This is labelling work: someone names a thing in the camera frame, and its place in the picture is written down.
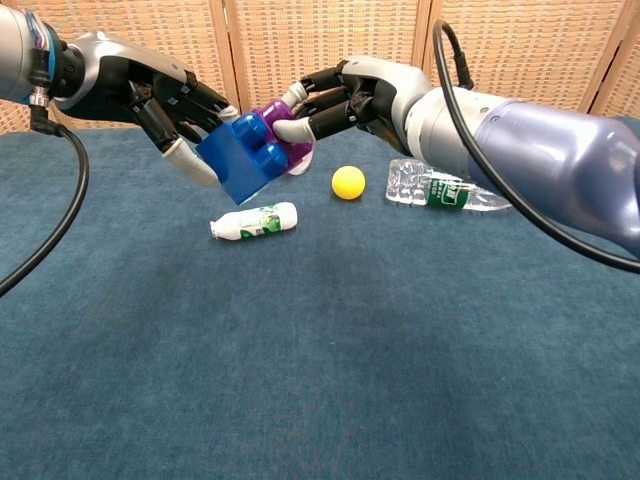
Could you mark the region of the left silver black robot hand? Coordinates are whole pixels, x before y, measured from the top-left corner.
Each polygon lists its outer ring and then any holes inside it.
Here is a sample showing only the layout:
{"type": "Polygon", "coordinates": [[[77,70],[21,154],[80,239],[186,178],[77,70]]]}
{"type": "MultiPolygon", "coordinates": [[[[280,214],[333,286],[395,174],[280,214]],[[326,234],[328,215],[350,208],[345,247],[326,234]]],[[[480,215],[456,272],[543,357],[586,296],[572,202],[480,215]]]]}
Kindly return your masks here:
{"type": "Polygon", "coordinates": [[[50,96],[64,114],[137,125],[161,156],[195,183],[219,183],[188,144],[200,143],[200,131],[217,130],[237,109],[191,67],[99,30],[71,43],[55,38],[50,67],[50,96]]]}

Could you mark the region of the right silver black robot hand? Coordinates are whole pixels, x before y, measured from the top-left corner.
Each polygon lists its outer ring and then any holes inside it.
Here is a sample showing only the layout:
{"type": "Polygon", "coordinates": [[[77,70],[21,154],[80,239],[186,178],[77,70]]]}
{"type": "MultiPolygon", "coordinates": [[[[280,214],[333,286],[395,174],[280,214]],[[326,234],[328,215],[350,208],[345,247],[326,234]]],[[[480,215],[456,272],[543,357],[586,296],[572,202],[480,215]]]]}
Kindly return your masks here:
{"type": "Polygon", "coordinates": [[[419,67],[356,55],[304,76],[300,106],[292,120],[273,124],[288,143],[314,143],[350,128],[374,135],[410,154],[405,122],[413,105],[431,89],[419,67]]]}

